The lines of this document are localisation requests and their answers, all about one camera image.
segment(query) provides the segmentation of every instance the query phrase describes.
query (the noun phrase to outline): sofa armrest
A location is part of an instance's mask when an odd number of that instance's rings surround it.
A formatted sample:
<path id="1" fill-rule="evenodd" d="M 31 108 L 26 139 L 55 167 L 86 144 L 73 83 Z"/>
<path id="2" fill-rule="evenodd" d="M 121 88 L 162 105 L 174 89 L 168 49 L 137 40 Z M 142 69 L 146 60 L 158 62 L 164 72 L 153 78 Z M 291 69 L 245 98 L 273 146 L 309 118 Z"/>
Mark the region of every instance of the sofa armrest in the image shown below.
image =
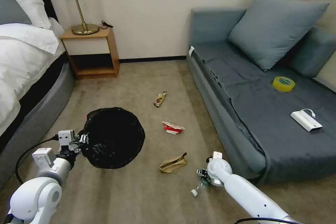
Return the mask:
<path id="1" fill-rule="evenodd" d="M 189 46 L 202 42 L 225 41 L 245 11 L 242 8 L 192 9 Z"/>

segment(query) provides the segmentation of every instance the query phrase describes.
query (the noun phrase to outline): wooden nightstand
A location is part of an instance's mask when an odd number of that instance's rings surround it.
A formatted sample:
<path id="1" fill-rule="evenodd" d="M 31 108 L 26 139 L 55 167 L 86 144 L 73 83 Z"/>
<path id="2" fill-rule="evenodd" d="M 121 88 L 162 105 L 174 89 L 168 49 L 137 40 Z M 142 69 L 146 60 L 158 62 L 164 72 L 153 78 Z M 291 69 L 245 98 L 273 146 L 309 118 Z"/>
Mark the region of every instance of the wooden nightstand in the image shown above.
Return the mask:
<path id="1" fill-rule="evenodd" d="M 68 29 L 61 40 L 78 79 L 118 77 L 119 56 L 112 28 L 90 35 L 75 35 Z"/>

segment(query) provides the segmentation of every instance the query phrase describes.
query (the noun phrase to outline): brass lamp base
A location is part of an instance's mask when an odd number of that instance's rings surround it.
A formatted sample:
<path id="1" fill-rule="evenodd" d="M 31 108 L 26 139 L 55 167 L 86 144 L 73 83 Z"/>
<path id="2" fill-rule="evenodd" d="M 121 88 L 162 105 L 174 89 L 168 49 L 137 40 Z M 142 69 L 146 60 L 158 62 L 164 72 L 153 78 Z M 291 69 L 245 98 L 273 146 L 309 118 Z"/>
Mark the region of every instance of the brass lamp base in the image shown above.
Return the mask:
<path id="1" fill-rule="evenodd" d="M 86 24 L 87 29 L 84 29 L 84 26 L 82 24 L 72 26 L 71 30 L 73 34 L 76 35 L 89 35 L 93 34 L 99 31 L 98 25 L 93 24 Z"/>

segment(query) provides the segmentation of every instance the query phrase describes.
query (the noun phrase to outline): sofa cushion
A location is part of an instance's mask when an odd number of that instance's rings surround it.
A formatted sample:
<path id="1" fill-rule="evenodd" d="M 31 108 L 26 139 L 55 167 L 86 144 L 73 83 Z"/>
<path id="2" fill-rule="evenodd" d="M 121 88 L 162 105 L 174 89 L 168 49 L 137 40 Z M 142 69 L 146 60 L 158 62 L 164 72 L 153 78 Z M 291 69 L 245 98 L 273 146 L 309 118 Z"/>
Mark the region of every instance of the sofa cushion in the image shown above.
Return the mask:
<path id="1" fill-rule="evenodd" d="M 336 49 L 336 34 L 311 29 L 290 52 L 289 66 L 303 76 L 313 78 Z"/>
<path id="2" fill-rule="evenodd" d="M 261 70 L 268 71 L 320 19 L 328 3 L 254 0 L 233 28 L 229 41 Z"/>
<path id="3" fill-rule="evenodd" d="M 0 0 L 0 9 L 0 25 L 8 23 L 31 24 L 29 17 L 16 0 Z"/>

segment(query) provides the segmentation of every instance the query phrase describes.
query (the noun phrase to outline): snack wrapper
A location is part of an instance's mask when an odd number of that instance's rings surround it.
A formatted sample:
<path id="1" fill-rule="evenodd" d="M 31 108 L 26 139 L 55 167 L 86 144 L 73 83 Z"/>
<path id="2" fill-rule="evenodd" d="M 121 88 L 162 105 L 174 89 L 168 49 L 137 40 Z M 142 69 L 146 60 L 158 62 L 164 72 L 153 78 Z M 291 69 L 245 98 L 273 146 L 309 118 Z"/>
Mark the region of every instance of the snack wrapper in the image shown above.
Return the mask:
<path id="1" fill-rule="evenodd" d="M 160 107 L 160 105 L 162 104 L 163 99 L 165 98 L 166 94 L 167 94 L 167 92 L 164 91 L 164 92 L 162 92 L 162 94 L 158 94 L 158 95 L 157 95 L 157 98 L 156 98 L 156 100 L 154 101 L 154 105 L 155 105 L 156 107 Z"/>
<path id="2" fill-rule="evenodd" d="M 165 128 L 165 131 L 169 134 L 176 135 L 176 134 L 184 131 L 184 127 L 177 126 L 177 125 L 171 124 L 169 122 L 162 122 L 162 124 Z"/>
<path id="3" fill-rule="evenodd" d="M 172 171 L 185 166 L 186 164 L 187 153 L 185 152 L 179 157 L 163 161 L 163 163 L 159 166 L 159 169 L 164 173 L 172 173 Z"/>

